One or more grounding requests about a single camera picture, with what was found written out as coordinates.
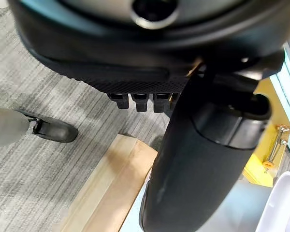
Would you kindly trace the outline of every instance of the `white object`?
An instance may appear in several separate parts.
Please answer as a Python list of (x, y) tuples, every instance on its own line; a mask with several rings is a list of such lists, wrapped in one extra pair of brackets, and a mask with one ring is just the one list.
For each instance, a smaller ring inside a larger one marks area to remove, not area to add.
[(28, 128), (29, 121), (22, 113), (0, 108), (0, 146), (19, 140)]
[[(143, 232), (139, 211), (145, 181), (120, 232)], [(197, 232), (290, 232), (290, 172), (274, 188), (238, 181), (218, 210)]]
[(9, 3), (7, 0), (0, 0), (0, 8), (6, 8), (9, 6)]
[(290, 232), (290, 172), (277, 180), (256, 232)]

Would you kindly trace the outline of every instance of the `black plastic part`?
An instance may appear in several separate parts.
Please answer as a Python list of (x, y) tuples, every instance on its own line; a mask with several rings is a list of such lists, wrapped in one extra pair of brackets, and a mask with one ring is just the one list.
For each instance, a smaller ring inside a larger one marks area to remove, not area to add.
[(20, 110), (18, 110), (18, 112), (27, 116), (29, 121), (36, 121), (32, 133), (43, 139), (60, 143), (70, 143), (73, 142), (78, 135), (77, 128), (58, 119), (40, 117)]
[(210, 20), (157, 31), (89, 18), (55, 0), (9, 4), (31, 53), (108, 93), (180, 93), (196, 58), (238, 70), (232, 61), (272, 54), (290, 37), (290, 0), (248, 0)]
[(136, 111), (137, 112), (146, 112), (147, 111), (147, 102), (149, 99), (149, 94), (131, 94), (132, 100), (135, 101)]
[[(212, 87), (207, 87), (207, 80), (192, 77), (173, 112), (140, 212), (145, 232), (197, 231), (227, 196), (255, 149), (255, 144), (250, 149), (221, 145), (221, 141), (211, 141), (200, 134), (194, 119), (214, 98), (210, 97), (214, 94)], [(228, 100), (225, 97), (217, 106), (223, 106), (228, 112), (225, 108)], [(229, 113), (231, 117), (247, 117), (265, 123), (271, 114), (266, 112), (270, 112), (270, 106), (264, 106), (264, 111), (260, 112), (248, 107), (247, 114), (238, 114), (235, 106)], [(216, 127), (216, 132), (223, 131), (223, 125)], [(241, 140), (245, 139), (245, 134), (241, 134)]]
[(129, 109), (129, 97), (127, 94), (108, 93), (107, 96), (117, 103), (119, 109)]
[(169, 105), (169, 98), (171, 94), (170, 93), (157, 93), (153, 94), (154, 98), (154, 112), (155, 113), (163, 113), (165, 110), (165, 107)]

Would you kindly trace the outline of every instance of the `floor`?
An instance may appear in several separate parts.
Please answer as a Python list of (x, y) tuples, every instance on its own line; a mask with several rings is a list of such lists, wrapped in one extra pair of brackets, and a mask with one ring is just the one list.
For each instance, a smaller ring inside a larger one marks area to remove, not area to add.
[[(49, 232), (118, 133), (157, 147), (169, 118), (118, 110), (94, 88), (60, 76), (23, 47), (8, 9), (0, 9), (0, 107), (51, 116), (79, 136), (60, 144), (26, 135), (0, 148), (0, 232)], [(286, 159), (286, 169), (290, 169)]]

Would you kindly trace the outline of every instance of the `wooden plank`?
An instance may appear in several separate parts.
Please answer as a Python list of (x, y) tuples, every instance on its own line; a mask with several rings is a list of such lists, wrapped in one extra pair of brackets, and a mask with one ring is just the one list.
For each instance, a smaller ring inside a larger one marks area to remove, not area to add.
[(119, 231), (156, 155), (141, 141), (118, 135), (73, 201), (60, 231)]

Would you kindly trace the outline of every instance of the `white plastic container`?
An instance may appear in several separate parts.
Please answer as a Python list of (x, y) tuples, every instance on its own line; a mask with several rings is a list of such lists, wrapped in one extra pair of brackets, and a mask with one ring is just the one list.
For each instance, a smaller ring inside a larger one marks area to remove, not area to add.
[[(120, 232), (143, 232), (138, 217), (145, 186)], [(213, 231), (290, 232), (290, 172), (283, 173), (273, 188), (238, 181), (197, 232)]]

